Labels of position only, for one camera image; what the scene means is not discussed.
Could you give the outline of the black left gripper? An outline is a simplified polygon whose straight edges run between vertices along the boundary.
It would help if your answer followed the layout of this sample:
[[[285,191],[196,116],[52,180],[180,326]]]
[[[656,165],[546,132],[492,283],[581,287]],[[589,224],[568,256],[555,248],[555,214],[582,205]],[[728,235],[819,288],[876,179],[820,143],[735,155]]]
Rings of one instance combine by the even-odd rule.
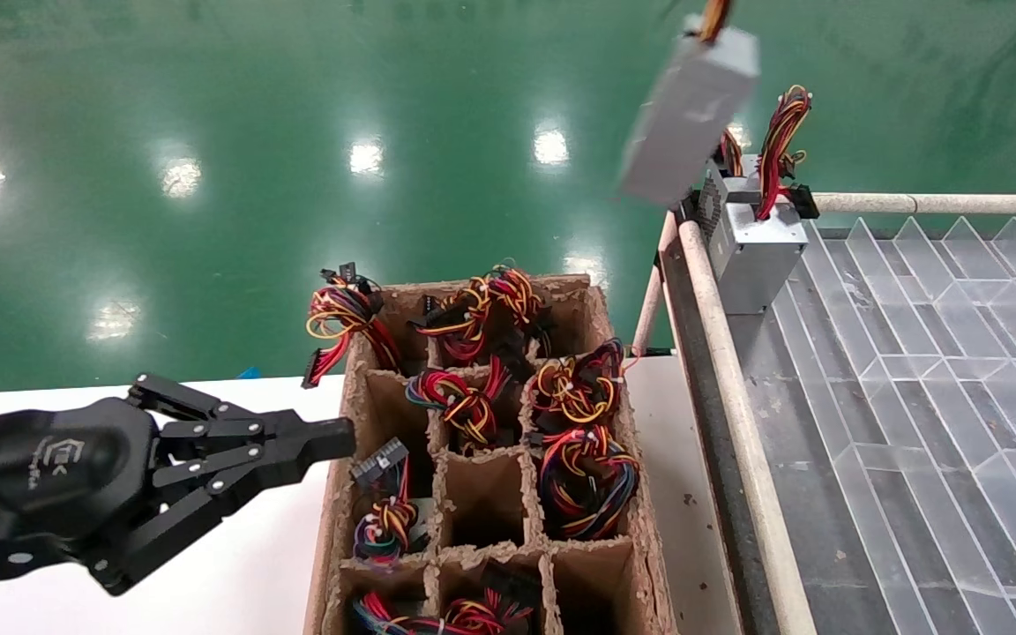
[[[158,431],[146,411],[172,421]],[[144,493],[157,436],[170,458],[209,457],[211,471],[167,510],[96,546]],[[253,412],[153,374],[138,377],[126,402],[0,414],[0,581],[85,559],[108,594],[125,594],[262,491],[355,450],[347,417]]]

